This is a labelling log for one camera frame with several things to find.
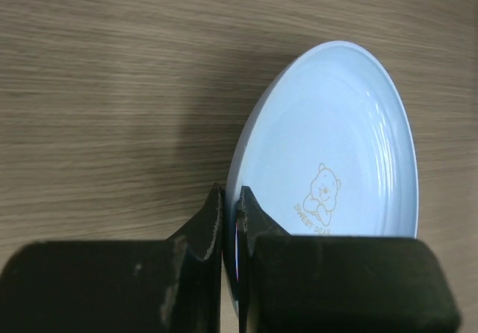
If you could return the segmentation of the light blue plate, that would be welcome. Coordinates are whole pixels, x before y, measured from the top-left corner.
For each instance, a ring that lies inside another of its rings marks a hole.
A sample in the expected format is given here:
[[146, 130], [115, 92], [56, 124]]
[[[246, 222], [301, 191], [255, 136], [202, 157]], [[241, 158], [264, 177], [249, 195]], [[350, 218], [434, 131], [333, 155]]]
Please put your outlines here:
[[261, 95], [226, 181], [223, 261], [233, 302], [243, 187], [290, 234], [415, 237], [415, 145], [384, 66], [355, 43], [326, 42], [295, 59]]

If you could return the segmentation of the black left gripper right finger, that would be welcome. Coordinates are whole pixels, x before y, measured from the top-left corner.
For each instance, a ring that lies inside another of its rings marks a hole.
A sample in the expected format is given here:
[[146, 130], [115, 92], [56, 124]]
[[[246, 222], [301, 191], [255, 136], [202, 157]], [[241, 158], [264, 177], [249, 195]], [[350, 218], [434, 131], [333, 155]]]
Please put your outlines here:
[[241, 332], [457, 332], [460, 312], [422, 241], [293, 236], [243, 187], [237, 204]]

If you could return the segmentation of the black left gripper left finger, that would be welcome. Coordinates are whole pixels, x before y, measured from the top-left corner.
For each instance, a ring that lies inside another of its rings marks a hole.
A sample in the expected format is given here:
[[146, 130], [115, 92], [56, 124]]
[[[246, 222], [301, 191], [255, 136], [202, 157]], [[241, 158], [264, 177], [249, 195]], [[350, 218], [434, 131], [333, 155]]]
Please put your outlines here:
[[50, 240], [1, 272], [3, 332], [218, 332], [223, 189], [164, 240]]

